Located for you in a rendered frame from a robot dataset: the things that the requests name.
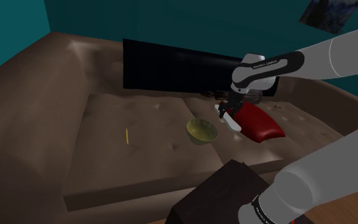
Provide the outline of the red cushion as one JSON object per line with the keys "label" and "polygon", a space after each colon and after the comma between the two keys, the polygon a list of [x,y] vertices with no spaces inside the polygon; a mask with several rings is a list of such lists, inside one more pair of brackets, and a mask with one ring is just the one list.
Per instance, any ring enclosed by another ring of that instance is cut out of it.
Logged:
{"label": "red cushion", "polygon": [[244,102],[233,119],[242,128],[240,133],[257,143],[286,136],[273,118],[249,102]]}

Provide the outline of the green bowl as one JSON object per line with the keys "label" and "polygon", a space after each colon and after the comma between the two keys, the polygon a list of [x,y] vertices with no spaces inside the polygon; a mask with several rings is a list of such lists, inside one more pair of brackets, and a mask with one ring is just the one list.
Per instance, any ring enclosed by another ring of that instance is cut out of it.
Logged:
{"label": "green bowl", "polygon": [[186,122],[186,132],[190,141],[197,145],[209,144],[218,137],[216,127],[200,118],[192,118]]}

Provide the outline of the dark mottled cushion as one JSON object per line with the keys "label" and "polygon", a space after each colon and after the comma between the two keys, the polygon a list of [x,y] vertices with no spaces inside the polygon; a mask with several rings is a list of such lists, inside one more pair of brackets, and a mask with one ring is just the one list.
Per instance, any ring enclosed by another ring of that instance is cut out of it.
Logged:
{"label": "dark mottled cushion", "polygon": [[[216,90],[216,91],[207,91],[201,93],[204,97],[215,98],[215,100],[227,101],[228,100],[228,91]],[[242,98],[243,101],[249,102],[251,104],[259,104],[262,100],[263,92],[261,90],[250,90],[247,94],[245,94]]]}

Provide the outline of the white remote control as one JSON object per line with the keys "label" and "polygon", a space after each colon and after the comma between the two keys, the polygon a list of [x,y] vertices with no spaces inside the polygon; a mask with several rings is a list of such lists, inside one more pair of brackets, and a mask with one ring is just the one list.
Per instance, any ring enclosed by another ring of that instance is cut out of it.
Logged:
{"label": "white remote control", "polygon": [[226,108],[226,111],[224,112],[224,115],[222,118],[220,118],[220,121],[222,123],[227,124],[227,126],[230,128],[230,130],[234,132],[241,132],[242,128],[239,126],[239,124],[234,121],[234,119],[229,115],[229,112],[231,111],[231,108]]}

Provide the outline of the brown sofa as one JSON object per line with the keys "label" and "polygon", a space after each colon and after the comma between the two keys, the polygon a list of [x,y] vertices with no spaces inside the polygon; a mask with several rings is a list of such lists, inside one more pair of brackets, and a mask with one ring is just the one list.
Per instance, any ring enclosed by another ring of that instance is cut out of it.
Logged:
{"label": "brown sofa", "polygon": [[[283,78],[257,105],[284,131],[255,143],[198,93],[123,87],[123,43],[52,32],[0,66],[0,224],[146,224],[231,159],[285,165],[358,128],[358,97]],[[186,122],[213,124],[190,141]],[[126,145],[125,128],[129,145]]]}

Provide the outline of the dark wall picture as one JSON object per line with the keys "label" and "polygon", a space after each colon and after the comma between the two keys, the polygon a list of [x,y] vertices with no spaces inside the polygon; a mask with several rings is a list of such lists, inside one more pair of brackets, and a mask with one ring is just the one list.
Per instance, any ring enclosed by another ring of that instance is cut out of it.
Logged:
{"label": "dark wall picture", "polygon": [[310,0],[299,23],[339,34],[358,8],[358,0]]}

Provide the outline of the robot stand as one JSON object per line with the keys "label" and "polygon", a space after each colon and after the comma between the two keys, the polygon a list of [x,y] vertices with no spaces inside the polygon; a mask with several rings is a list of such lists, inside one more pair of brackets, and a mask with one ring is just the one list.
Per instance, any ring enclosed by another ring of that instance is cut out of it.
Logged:
{"label": "robot stand", "polygon": [[261,175],[278,162],[247,165],[231,159],[176,203],[165,224],[278,224],[265,213]]}

